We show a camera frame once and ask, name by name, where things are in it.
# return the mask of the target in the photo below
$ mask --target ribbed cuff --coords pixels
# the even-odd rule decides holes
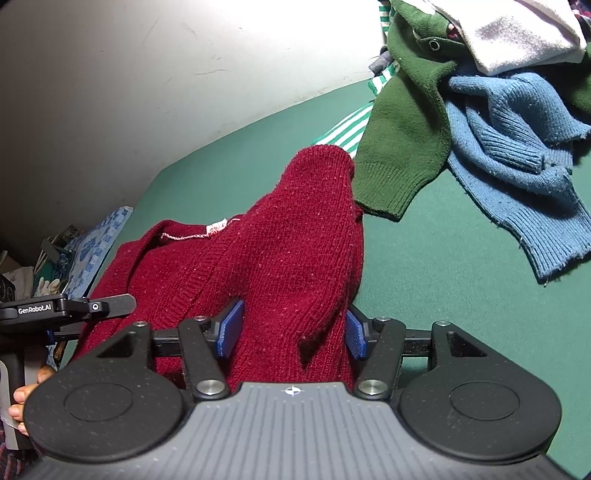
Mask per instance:
[[[377,162],[359,163],[355,165],[353,196],[368,213],[400,220],[417,192],[435,176]]]
[[[513,210],[503,223],[519,239],[540,281],[591,252],[591,217],[580,203],[572,216],[523,208]]]

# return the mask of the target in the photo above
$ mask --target printed logo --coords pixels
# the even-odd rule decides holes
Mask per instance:
[[[41,305],[31,305],[30,307],[26,307],[24,309],[19,308],[18,314],[19,315],[26,315],[27,313],[46,312],[47,310],[53,311],[53,306],[51,305],[51,303],[43,303]]]
[[[300,387],[296,387],[295,385],[287,387],[285,390],[281,391],[287,393],[291,397],[295,397],[297,394],[303,392],[303,390]]]

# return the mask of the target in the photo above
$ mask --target green and white striped shirt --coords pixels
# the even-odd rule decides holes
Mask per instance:
[[[389,0],[378,0],[379,2],[379,20],[384,31],[384,36],[388,34],[388,29],[392,21],[392,9]],[[375,96],[382,91],[386,82],[396,75],[400,66],[394,62],[381,75],[372,78],[369,83],[369,89]],[[331,128],[321,137],[314,141],[314,145],[337,145],[345,150],[352,158],[355,158],[357,147],[368,124],[369,115],[374,107],[373,102],[364,105],[360,109],[350,113],[338,124]]]

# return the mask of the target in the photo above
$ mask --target blue patterned cloth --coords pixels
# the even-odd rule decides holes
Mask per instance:
[[[75,252],[68,283],[63,293],[70,298],[84,297],[117,235],[131,216],[133,208],[121,207],[90,232],[77,236],[66,245]]]

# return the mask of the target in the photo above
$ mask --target white wall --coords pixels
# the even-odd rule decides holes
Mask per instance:
[[[0,10],[0,233],[27,255],[165,166],[368,78],[376,0],[12,0]]]

